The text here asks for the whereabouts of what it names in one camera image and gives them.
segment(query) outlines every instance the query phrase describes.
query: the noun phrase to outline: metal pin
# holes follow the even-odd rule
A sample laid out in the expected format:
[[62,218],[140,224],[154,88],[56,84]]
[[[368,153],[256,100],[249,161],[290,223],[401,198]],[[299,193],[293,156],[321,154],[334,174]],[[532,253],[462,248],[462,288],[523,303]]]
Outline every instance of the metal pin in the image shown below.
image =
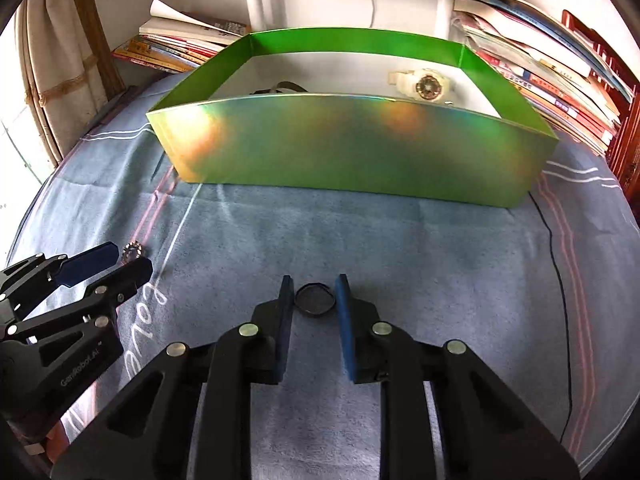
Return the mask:
[[98,319],[95,320],[95,325],[98,328],[104,328],[109,324],[109,318],[106,316],[100,316]]
[[184,343],[171,343],[166,348],[166,354],[169,357],[180,357],[186,351],[187,351],[187,345],[185,345]]
[[466,352],[466,345],[462,341],[453,339],[447,343],[447,351],[453,355],[462,355]]
[[376,335],[389,335],[391,334],[391,331],[393,330],[393,328],[391,327],[391,325],[389,325],[389,323],[385,323],[384,321],[379,321],[377,323],[375,323],[371,329],[373,330],[373,333]]
[[251,337],[252,335],[256,335],[258,330],[260,329],[257,325],[254,325],[253,323],[245,323],[238,329],[238,332],[241,336]]

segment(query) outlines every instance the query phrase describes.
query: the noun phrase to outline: box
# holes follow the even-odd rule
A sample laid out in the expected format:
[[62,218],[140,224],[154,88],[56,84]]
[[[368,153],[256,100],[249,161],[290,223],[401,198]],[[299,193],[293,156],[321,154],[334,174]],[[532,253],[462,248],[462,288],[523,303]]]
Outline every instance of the box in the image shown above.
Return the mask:
[[[454,105],[404,98],[394,70],[436,69]],[[257,94],[289,78],[306,93]],[[249,34],[148,113],[187,182],[518,204],[558,138],[466,46],[359,28]]]

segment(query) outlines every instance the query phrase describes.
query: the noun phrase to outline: stack of books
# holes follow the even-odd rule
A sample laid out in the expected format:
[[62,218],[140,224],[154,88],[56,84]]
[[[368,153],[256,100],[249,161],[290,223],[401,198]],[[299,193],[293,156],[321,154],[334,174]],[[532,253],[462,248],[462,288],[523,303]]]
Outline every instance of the stack of books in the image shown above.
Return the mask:
[[632,89],[586,38],[547,18],[510,0],[455,0],[452,26],[546,120],[605,156],[621,127],[605,85],[628,102]]
[[193,70],[249,32],[242,23],[178,12],[160,0],[140,33],[121,44],[113,57],[164,72]]

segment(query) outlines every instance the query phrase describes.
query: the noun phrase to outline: green box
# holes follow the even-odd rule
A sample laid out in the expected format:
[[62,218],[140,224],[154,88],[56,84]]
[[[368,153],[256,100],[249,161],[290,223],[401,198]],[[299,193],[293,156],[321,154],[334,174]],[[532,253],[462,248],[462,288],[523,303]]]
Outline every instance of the green box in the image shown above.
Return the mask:
[[[500,118],[409,99],[260,94],[208,100],[255,56],[383,54],[462,69]],[[466,46],[360,28],[249,34],[179,83],[148,113],[187,182],[389,193],[511,207],[558,138],[520,93]]]

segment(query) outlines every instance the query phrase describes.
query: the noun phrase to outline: beige curtain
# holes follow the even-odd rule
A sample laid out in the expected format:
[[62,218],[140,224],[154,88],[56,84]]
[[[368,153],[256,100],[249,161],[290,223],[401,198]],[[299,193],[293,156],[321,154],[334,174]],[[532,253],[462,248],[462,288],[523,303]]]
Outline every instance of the beige curtain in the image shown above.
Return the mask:
[[74,0],[24,0],[15,20],[26,101],[54,165],[107,102]]

